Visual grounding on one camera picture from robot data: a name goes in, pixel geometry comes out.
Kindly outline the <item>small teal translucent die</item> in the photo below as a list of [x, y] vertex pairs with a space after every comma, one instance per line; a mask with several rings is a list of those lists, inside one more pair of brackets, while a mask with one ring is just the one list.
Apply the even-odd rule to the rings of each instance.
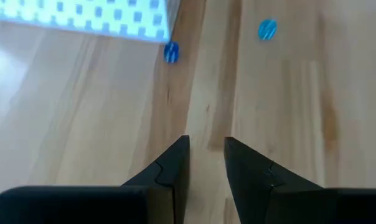
[[258, 27], [258, 38], [260, 40], [271, 40], [278, 28], [277, 21], [274, 19], [265, 19], [260, 22]]

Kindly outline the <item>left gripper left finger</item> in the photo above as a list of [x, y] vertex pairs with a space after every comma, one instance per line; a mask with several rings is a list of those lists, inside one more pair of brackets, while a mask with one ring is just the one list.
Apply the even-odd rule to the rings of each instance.
[[184, 224], [190, 181], [190, 139], [182, 135], [122, 187], [144, 190], [146, 219], [152, 224]]

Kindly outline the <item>white perforated basket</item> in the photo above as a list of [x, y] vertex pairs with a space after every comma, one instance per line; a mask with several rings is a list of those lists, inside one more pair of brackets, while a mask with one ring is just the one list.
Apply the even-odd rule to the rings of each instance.
[[0, 20], [164, 43], [181, 0], [0, 0]]

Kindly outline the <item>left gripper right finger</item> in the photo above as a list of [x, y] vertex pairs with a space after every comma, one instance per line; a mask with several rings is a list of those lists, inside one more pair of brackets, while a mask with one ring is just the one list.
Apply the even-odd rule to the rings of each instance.
[[233, 137], [225, 166], [241, 224], [330, 224], [323, 188]]

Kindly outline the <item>small dark blue die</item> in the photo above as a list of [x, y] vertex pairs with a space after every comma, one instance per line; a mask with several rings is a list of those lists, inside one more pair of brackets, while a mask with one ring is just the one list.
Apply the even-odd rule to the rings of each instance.
[[164, 46], [164, 61], [166, 63], [176, 63], [179, 60], [179, 44], [177, 42], [168, 42]]

